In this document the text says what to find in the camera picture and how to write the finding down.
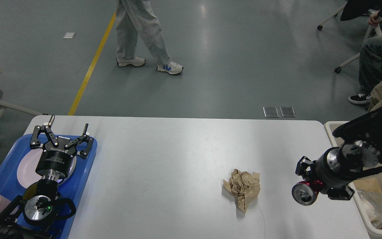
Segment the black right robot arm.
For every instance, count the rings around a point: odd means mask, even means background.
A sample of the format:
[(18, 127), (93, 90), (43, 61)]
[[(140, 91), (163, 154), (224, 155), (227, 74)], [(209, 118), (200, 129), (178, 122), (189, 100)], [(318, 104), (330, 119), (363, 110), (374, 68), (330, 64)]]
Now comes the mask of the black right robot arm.
[(303, 180), (293, 186), (291, 194), (301, 205), (313, 204), (320, 193), (332, 200), (350, 200), (354, 195), (350, 183), (382, 173), (382, 107), (339, 126), (332, 134), (344, 143), (314, 161), (303, 156), (296, 165), (295, 173)]

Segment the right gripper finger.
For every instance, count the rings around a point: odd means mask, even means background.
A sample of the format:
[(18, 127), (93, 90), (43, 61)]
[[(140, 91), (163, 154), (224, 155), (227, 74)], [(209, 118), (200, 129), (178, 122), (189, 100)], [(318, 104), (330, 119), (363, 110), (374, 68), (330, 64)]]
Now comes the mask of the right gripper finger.
[(313, 181), (314, 174), (312, 173), (312, 168), (314, 165), (314, 161), (310, 160), (306, 156), (302, 156), (302, 158), (297, 162), (295, 174), (301, 176), (305, 181)]
[(355, 191), (351, 187), (345, 186), (339, 189), (328, 189), (327, 196), (331, 200), (350, 200), (354, 193)]

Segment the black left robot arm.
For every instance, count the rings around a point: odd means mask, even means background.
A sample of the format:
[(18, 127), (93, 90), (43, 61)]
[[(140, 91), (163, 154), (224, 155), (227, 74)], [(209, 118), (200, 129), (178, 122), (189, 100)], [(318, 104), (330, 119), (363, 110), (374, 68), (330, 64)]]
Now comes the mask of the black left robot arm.
[(0, 239), (66, 239), (96, 157), (97, 141), (56, 135), (55, 116), (13, 145), (0, 166)]

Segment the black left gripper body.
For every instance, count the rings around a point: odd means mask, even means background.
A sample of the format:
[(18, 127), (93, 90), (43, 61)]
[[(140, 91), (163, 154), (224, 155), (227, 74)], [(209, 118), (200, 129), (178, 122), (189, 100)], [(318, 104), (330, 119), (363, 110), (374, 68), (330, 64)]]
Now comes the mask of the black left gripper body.
[(76, 148), (59, 149), (43, 148), (43, 153), (38, 161), (36, 173), (41, 177), (49, 176), (59, 179), (68, 176), (69, 168), (76, 161)]

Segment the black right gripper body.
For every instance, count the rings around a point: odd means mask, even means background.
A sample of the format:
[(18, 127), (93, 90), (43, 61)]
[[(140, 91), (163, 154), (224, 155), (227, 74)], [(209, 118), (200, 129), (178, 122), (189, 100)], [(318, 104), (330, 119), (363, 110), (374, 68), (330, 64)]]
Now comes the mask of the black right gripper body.
[(319, 180), (324, 184), (324, 188), (320, 191), (327, 194), (328, 189), (339, 189), (348, 186), (349, 178), (345, 177), (341, 170), (341, 162), (339, 161), (340, 148), (333, 147), (327, 150), (318, 160), (314, 161), (312, 173), (314, 180)]

